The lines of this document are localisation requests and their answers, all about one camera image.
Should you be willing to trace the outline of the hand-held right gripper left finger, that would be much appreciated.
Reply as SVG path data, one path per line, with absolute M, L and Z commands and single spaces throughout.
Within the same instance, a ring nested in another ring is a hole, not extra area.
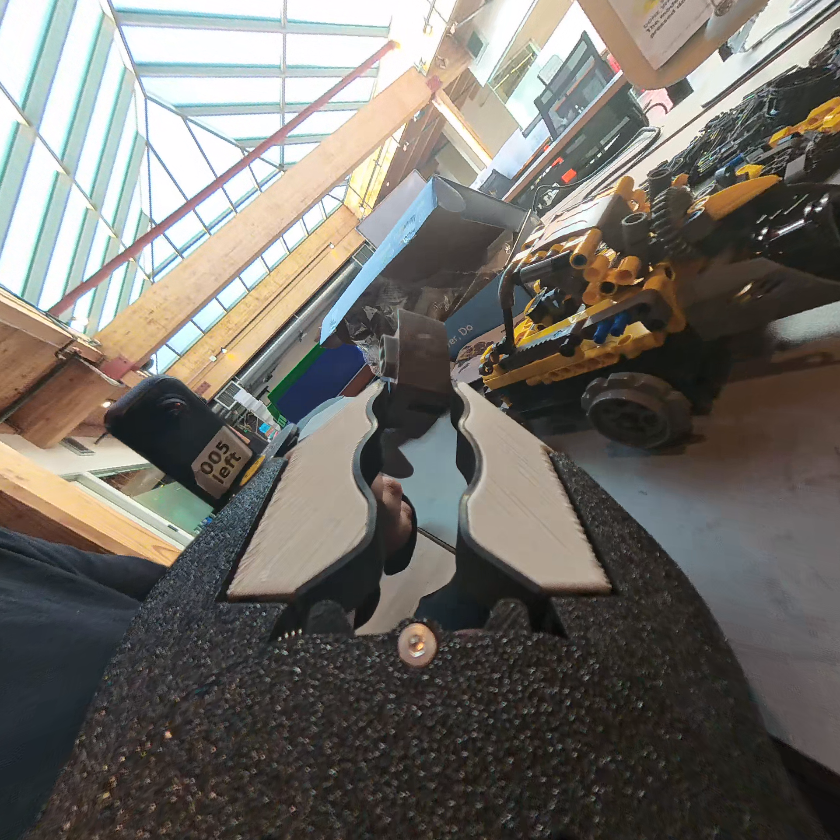
M 302 615 L 331 601 L 356 612 L 379 588 L 385 550 L 371 483 L 382 465 L 388 396 L 375 381 L 289 452 L 229 583 L 229 601 L 279 603 Z

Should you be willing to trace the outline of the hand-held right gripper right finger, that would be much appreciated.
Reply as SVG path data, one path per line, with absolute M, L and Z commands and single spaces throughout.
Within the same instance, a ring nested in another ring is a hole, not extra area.
M 452 420 L 467 483 L 458 504 L 457 587 L 488 611 L 520 602 L 536 627 L 554 597 L 610 595 L 552 449 L 464 383 L 455 385 Z

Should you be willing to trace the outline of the grey curved panel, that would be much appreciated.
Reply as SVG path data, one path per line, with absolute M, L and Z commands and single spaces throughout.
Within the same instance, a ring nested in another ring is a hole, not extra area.
M 398 309 L 394 335 L 381 340 L 380 371 L 387 390 L 387 428 L 420 438 L 449 412 L 454 389 L 442 322 Z

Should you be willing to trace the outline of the pile of black track links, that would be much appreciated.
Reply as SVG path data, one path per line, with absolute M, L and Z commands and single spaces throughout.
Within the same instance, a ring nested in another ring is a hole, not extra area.
M 647 176 L 665 173 L 667 183 L 683 186 L 711 181 L 719 170 L 784 175 L 804 162 L 806 181 L 838 167 L 839 31 L 806 66 L 794 66 L 747 94 L 710 120 L 681 152 Z

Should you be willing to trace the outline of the person's left forearm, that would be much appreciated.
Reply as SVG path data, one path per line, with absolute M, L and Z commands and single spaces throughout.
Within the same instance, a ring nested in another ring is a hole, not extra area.
M 34 824 L 166 566 L 1 529 L 1 838 Z

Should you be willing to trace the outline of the grey desk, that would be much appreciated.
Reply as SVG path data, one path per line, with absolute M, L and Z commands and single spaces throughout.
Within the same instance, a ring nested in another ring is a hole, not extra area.
M 748 322 L 710 414 L 646 455 L 548 437 L 671 554 L 728 637 L 771 734 L 838 772 L 838 283 Z

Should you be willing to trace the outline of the person's left hand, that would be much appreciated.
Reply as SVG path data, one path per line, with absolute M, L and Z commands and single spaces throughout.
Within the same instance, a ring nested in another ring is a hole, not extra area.
M 377 504 L 377 527 L 384 544 L 384 573 L 395 575 L 407 568 L 413 556 L 416 513 L 396 478 L 381 473 L 371 483 L 371 489 Z

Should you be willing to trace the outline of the blue bin with green lid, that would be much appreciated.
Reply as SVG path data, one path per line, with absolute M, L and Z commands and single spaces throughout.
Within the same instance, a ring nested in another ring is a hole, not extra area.
M 278 422 L 297 424 L 312 409 L 339 396 L 364 366 L 364 355 L 355 344 L 335 349 L 317 344 L 268 393 L 269 413 Z

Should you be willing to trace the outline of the partly built yellow robot vehicle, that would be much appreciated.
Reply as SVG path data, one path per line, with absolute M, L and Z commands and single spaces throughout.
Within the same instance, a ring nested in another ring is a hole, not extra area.
M 838 183 L 806 181 L 804 162 L 698 186 L 624 175 L 547 216 L 501 276 L 487 396 L 522 423 L 578 406 L 636 448 L 685 439 L 748 322 L 775 319 L 788 284 L 838 283 Z

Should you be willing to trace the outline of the clear plastic bag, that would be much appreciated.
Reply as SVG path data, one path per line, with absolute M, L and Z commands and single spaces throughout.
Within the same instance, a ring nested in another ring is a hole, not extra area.
M 343 319 L 350 340 L 362 351 L 374 377 L 381 375 L 382 338 L 396 333 L 396 315 L 405 309 L 408 292 L 394 280 L 380 278 L 353 304 Z

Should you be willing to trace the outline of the red pipe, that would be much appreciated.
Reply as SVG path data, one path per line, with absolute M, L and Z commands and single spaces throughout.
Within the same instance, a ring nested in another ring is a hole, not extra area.
M 251 152 L 248 152 L 239 161 L 221 173 L 193 197 L 187 199 L 183 205 L 176 208 L 176 210 L 174 210 L 160 223 L 151 227 L 142 236 L 139 236 L 131 245 L 110 259 L 110 261 L 105 263 L 97 272 L 80 283 L 79 286 L 67 292 L 47 311 L 48 314 L 57 318 L 66 310 L 71 309 L 84 295 L 100 286 L 104 281 L 108 280 L 121 266 L 125 265 L 130 260 L 139 257 L 147 245 L 152 243 L 158 237 L 164 235 L 171 227 L 180 222 L 184 216 L 195 211 L 199 204 L 204 203 L 208 197 L 222 189 L 228 182 L 236 177 L 236 175 L 248 168 L 253 161 L 257 160 L 263 153 L 268 151 L 269 148 L 281 144 L 293 130 L 311 117 L 312 114 L 323 110 L 323 108 L 330 103 L 336 95 L 341 93 L 343 89 L 347 88 L 352 82 L 361 78 L 368 70 L 372 70 L 374 66 L 390 52 L 399 48 L 400 45 L 398 41 L 393 39 L 388 40 L 383 47 L 379 48 L 359 66 L 353 68 L 350 73 L 342 77 L 318 99 L 298 110 L 297 116 L 293 120 L 285 123 L 278 129 L 278 131 L 271 134 L 265 140 L 259 142 Z

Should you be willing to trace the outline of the blue cardboard kit box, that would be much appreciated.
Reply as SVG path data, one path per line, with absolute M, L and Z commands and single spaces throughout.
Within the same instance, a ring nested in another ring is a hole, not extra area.
M 362 292 L 386 278 L 407 290 L 405 310 L 445 325 L 455 362 L 469 343 L 502 327 L 501 275 L 537 221 L 519 206 L 433 176 L 325 316 L 321 346 L 353 343 L 344 317 Z

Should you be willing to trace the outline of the black office chair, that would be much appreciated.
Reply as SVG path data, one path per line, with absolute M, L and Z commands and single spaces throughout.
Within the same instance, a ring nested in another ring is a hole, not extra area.
M 594 173 L 648 127 L 632 85 L 583 34 L 534 104 L 562 148 L 552 153 L 549 182 L 570 186 Z

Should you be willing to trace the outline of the instruction sheet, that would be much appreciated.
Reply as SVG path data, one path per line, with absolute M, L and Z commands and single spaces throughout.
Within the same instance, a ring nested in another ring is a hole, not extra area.
M 662 67 L 677 51 L 702 29 L 714 15 L 710 1 L 609 1 L 611 12 L 603 36 L 612 48 L 618 43 L 635 46 L 655 70 Z

